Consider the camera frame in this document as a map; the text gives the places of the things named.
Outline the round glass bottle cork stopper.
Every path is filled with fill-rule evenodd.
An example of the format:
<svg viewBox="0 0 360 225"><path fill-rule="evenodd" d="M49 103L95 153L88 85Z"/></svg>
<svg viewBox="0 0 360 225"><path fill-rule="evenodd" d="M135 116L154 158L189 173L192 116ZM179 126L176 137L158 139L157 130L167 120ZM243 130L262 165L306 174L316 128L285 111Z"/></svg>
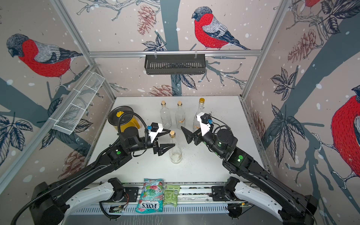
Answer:
<svg viewBox="0 0 360 225"><path fill-rule="evenodd" d="M179 164L182 160L182 150L178 143L175 131L170 131L169 136L171 138L171 143L174 144L174 147L170 150L170 160L174 164Z"/></svg>

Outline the square glass bottle with cork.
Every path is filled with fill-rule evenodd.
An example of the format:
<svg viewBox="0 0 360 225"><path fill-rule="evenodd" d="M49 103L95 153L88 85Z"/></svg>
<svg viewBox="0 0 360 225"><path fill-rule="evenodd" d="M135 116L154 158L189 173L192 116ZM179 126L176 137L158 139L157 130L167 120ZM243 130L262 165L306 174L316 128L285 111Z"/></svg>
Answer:
<svg viewBox="0 0 360 225"><path fill-rule="evenodd" d="M163 128L170 129L172 126L172 118L170 110L167 108L166 102L163 100L161 101L161 110L160 110L160 117L162 121Z"/></svg>

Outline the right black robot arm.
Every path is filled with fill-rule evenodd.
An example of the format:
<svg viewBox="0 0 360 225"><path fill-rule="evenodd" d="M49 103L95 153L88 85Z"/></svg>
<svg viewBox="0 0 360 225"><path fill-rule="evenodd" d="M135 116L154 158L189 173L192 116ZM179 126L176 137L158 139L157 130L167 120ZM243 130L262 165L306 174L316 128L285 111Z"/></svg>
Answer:
<svg viewBox="0 0 360 225"><path fill-rule="evenodd" d="M198 129L181 128L187 143L205 145L220 159L232 175L223 187L223 198L249 202L275 216L284 225L316 224L318 199L302 195L280 182L260 166L252 156L236 146L238 140L229 129L205 135Z"/></svg>

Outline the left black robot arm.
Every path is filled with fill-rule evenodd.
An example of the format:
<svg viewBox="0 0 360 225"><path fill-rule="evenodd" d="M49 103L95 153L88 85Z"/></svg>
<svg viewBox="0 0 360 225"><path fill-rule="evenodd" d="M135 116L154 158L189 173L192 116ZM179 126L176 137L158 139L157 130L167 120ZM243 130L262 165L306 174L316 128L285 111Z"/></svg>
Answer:
<svg viewBox="0 0 360 225"><path fill-rule="evenodd" d="M48 185L40 183L34 188L32 199L23 206L13 217L11 224L15 225L20 216L29 209L34 224L58 225L70 211L71 198L95 180L111 173L126 163L135 155L134 152L153 149L159 156L175 145L172 143L159 144L158 138L170 133L160 123L147 126L143 119L144 137L139 136L136 127L128 127L124 131L118 129L116 141L103 150L96 160L75 174Z"/></svg>

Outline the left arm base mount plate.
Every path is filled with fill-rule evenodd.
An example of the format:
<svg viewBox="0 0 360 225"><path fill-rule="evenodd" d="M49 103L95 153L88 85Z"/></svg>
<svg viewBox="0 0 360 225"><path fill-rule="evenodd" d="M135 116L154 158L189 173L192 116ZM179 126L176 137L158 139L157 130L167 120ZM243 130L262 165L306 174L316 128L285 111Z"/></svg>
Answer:
<svg viewBox="0 0 360 225"><path fill-rule="evenodd" d="M114 193L109 199L110 202L134 203L138 198L138 187L125 187L118 178L111 178L108 182L113 186Z"/></svg>

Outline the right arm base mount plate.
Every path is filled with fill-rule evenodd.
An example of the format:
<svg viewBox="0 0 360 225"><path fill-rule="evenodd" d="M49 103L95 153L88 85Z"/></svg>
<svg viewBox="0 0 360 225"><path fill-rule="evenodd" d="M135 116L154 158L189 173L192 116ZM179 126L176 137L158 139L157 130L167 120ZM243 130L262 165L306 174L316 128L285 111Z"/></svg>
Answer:
<svg viewBox="0 0 360 225"><path fill-rule="evenodd" d="M223 186L212 186L209 197L211 197L215 202L243 201L248 203L246 200L239 199L235 194L235 187L237 184L244 184L244 182L231 176L227 179Z"/></svg>

